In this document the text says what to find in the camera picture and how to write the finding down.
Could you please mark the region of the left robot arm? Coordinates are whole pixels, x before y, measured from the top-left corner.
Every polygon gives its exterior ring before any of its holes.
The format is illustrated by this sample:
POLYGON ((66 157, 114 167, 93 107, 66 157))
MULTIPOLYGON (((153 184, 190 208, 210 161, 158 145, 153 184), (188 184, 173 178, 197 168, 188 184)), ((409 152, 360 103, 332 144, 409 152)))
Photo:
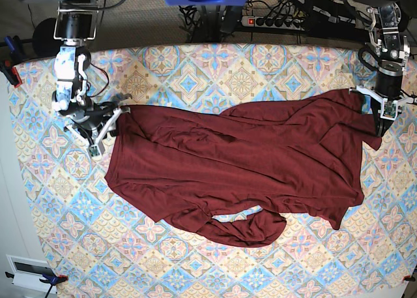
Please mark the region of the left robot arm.
POLYGON ((367 69, 377 73, 374 87, 358 85, 355 91, 371 98, 376 135, 382 137, 406 104, 416 104, 416 95, 401 89, 410 46, 398 28, 401 21, 398 0, 353 1, 366 4, 371 17, 367 28, 370 44, 359 49, 358 58, 367 69))

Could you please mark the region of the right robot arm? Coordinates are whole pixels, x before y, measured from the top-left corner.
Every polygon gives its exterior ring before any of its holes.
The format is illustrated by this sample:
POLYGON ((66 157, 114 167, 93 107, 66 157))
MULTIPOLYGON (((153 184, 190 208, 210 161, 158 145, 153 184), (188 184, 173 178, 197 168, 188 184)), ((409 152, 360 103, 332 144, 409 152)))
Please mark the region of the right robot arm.
POLYGON ((102 155, 104 139, 116 135, 117 119, 129 110, 116 102, 96 103, 87 76, 93 65, 87 43, 96 37, 99 15, 108 8, 105 0, 20 1, 58 2, 53 38, 61 47, 53 64, 57 87, 51 108, 67 119, 65 130, 80 140, 91 156, 102 155))

